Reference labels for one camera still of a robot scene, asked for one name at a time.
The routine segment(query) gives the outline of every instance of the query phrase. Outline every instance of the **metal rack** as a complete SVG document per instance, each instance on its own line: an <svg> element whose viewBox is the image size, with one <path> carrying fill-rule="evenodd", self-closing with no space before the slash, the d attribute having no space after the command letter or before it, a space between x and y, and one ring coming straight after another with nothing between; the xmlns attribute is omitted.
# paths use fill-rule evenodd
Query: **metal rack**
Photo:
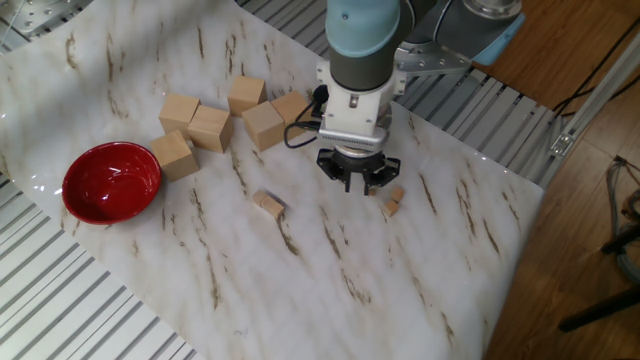
<svg viewBox="0 0 640 360"><path fill-rule="evenodd" d="M0 359L197 359L0 175Z"/></svg>

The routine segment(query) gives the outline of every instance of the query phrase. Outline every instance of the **marble surface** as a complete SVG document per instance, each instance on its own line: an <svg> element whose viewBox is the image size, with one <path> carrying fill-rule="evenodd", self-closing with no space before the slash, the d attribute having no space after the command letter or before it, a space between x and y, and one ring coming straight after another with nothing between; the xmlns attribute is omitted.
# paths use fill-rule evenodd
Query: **marble surface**
<svg viewBox="0 0 640 360"><path fill-rule="evenodd" d="M320 144L258 153L240 119L226 154L163 184L110 227L60 184L85 150L148 147L166 93L226 109L233 76L269 98L316 86L317 57L225 1L96 0L0 59L0 171L208 359L480 359L542 190L398 105L386 148L406 195L365 198L315 165ZM251 202L287 206L275 222Z"/></svg>

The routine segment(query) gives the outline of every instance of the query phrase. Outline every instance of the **small wooden block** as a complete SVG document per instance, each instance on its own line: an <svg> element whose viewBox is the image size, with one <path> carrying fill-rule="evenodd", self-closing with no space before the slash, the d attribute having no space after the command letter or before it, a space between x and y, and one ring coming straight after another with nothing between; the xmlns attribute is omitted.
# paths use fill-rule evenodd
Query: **small wooden block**
<svg viewBox="0 0 640 360"><path fill-rule="evenodd" d="M169 181L182 179L200 170L179 130L151 141L151 150Z"/></svg>
<svg viewBox="0 0 640 360"><path fill-rule="evenodd" d="M167 95L167 100L160 111L158 119L165 134L174 130L180 130L185 139L189 139L187 127L193 119L193 115L200 106L200 99L177 94Z"/></svg>
<svg viewBox="0 0 640 360"><path fill-rule="evenodd" d="M270 102L264 102L242 113L244 127L260 151L264 151L283 139L284 120Z"/></svg>
<svg viewBox="0 0 640 360"><path fill-rule="evenodd" d="M274 219L278 220L284 214L284 206L262 190L253 194L253 202L265 209Z"/></svg>
<svg viewBox="0 0 640 360"><path fill-rule="evenodd" d="M389 202L384 205L384 212L389 216L393 216L393 214L398 212L398 209L400 209L400 205L393 200L389 200Z"/></svg>
<svg viewBox="0 0 640 360"><path fill-rule="evenodd" d="M280 219L284 214L284 206L269 195L262 200L262 208L267 210L276 220Z"/></svg>
<svg viewBox="0 0 640 360"><path fill-rule="evenodd" d="M227 96L232 116L242 116L258 104L267 101L267 88L264 80L247 76L236 76Z"/></svg>
<svg viewBox="0 0 640 360"><path fill-rule="evenodd" d="M404 197L404 190L402 190L400 186L396 186L395 188L393 188L393 191L391 192L391 199L393 201L399 203L403 197Z"/></svg>
<svg viewBox="0 0 640 360"><path fill-rule="evenodd" d="M281 96L271 102L271 105L278 111L280 116L284 119L285 126L296 121L296 118L302 110L304 110L309 104L307 100L297 91L292 91L287 95ZM311 120L311 109L305 112L300 118L300 122L302 121L310 121ZM305 130L300 128L292 128L289 130L289 138L293 139L294 137L304 133Z"/></svg>
<svg viewBox="0 0 640 360"><path fill-rule="evenodd" d="M256 205L262 207L262 200L264 200L267 196L269 196L269 195L267 195L267 193L265 193L262 190L258 190L258 191L256 191L255 194L253 194L253 202Z"/></svg>
<svg viewBox="0 0 640 360"><path fill-rule="evenodd" d="M200 105L187 132L194 146L224 153L233 135L233 120L228 111Z"/></svg>

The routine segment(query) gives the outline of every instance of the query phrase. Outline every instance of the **black cable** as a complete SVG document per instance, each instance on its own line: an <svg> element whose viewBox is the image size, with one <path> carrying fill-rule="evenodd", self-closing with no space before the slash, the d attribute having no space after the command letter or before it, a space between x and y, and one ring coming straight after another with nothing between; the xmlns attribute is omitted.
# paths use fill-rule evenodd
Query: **black cable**
<svg viewBox="0 0 640 360"><path fill-rule="evenodd" d="M615 94L613 94L611 96L611 98L609 98L608 101L611 101L611 100L617 98L618 96L622 95L625 91L629 90L633 85L635 85L639 80L640 80L640 74L638 74L635 78L633 78L633 80L629 81L629 83L627 85L623 86L620 90L616 91ZM593 91L593 89L594 88L591 88L591 89L589 89L589 90L587 90L587 91L585 91L583 93L578 94L578 97L589 94L590 92ZM573 116L575 114L576 114L576 112L572 111L572 112L569 112L569 113L562 114L560 116L562 116L562 117Z"/></svg>
<svg viewBox="0 0 640 360"><path fill-rule="evenodd" d="M636 19L636 21L633 22L633 24L631 24L631 26L629 26L629 28L627 28L627 30L622 34L622 36L620 36L620 38L618 39L618 41L616 41L615 44L613 44L613 46L611 47L611 49L609 49L609 52L607 52L607 54L604 56L604 58L602 58L602 60L600 61L600 63L598 65L596 65L596 67L591 71L591 73L589 74L589 76L587 76L587 78L582 82L582 84L578 87L578 89L573 93L573 95L571 95L570 97L564 99L563 101L561 101L560 103L558 103L558 105L556 105L556 107L553 109L554 111L554 118L558 117L559 114L561 114L563 111L566 110L566 108L569 106L569 104L579 98L580 96L584 96L588 93L590 93L591 91L593 91L592 89L589 89L587 91L584 92L584 94L580 95L580 90L582 90L585 86L587 86L587 84L589 84L589 82L593 79L593 77L596 75L596 73L598 71L600 71L600 69L602 68L602 66L604 66L604 64L607 62L607 60L609 60L609 58L611 57L611 55L613 55L613 53L616 51L616 49L620 46L620 44L624 41L624 39L627 38L627 36L629 36L629 34L631 34L631 32L633 31L633 29L635 29L636 26L638 26L638 24L640 24L640 17Z"/></svg>
<svg viewBox="0 0 640 360"><path fill-rule="evenodd" d="M300 114L298 114L298 116L296 117L295 121L292 122L291 124L287 125L284 128L284 145L286 147L288 147L289 149L297 149L297 148L301 148L305 145L309 145L312 142L314 142L318 137L314 136L313 138L304 141L300 144L295 144L295 145L291 145L289 144L289 130L295 128L299 128L299 129L304 129L304 130L311 130L311 131L315 131L318 132L320 130L320 125L322 124L320 121L303 121L300 122L300 119L302 119L302 116L309 111L309 109L311 109L312 107L317 108L322 106L322 104L324 104L325 102L327 102L327 100L329 100L329 91L327 88L327 85L320 85L318 86L314 91L313 91L313 100L311 101L311 103L309 105L307 105L306 108L304 108L304 110L302 110L300 112Z"/></svg>

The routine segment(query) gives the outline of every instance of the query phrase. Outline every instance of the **bowl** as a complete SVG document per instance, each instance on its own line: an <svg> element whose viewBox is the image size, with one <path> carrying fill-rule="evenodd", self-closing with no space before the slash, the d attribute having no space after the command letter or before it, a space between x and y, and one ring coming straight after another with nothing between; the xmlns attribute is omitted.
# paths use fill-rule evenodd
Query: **bowl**
<svg viewBox="0 0 640 360"><path fill-rule="evenodd" d="M79 220L111 225L144 210L161 181L160 164L149 150L112 142L94 147L71 164L62 183L62 200Z"/></svg>

